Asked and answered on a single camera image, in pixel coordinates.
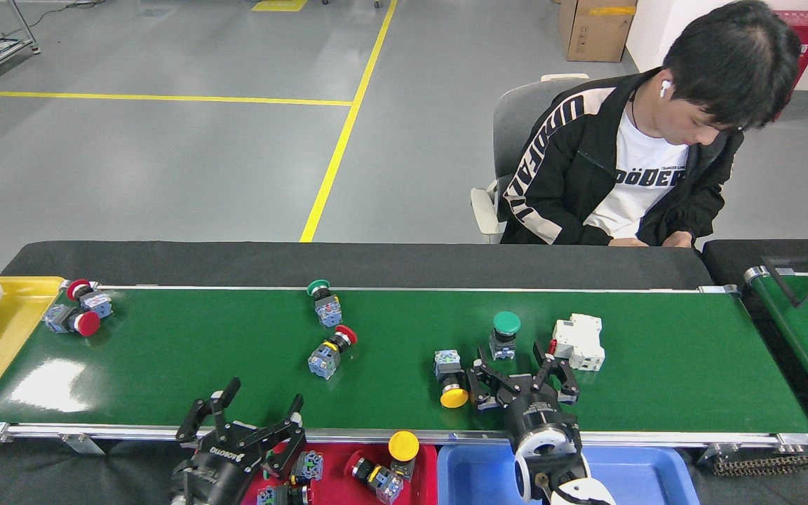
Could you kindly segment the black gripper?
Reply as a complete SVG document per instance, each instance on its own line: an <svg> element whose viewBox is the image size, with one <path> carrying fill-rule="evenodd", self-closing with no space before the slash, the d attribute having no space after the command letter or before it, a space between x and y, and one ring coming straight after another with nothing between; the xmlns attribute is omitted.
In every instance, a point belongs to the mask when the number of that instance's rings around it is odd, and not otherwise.
<svg viewBox="0 0 808 505"><path fill-rule="evenodd" d="M173 504L241 504L253 468L269 473L290 473L304 450L306 434L301 410L304 397L296 394L282 422L258 429L235 429L224 410L241 388L238 377L227 387L198 399L177 429L176 441L189 443L209 416L215 429L198 442L196 453L174 470Z"/></svg>
<svg viewBox="0 0 808 505"><path fill-rule="evenodd" d="M538 429L554 429L573 438L577 419L559 405L574 405L578 400L580 390L573 368L567 358L555 357L539 342L533 342L532 353L539 366L532 378L507 377L489 364L487 352L477 347L476 358L467 367L472 405L477 410L503 408L504 430L511 438L523 438ZM551 375L558 380L558 390L549 384Z"/></svg>

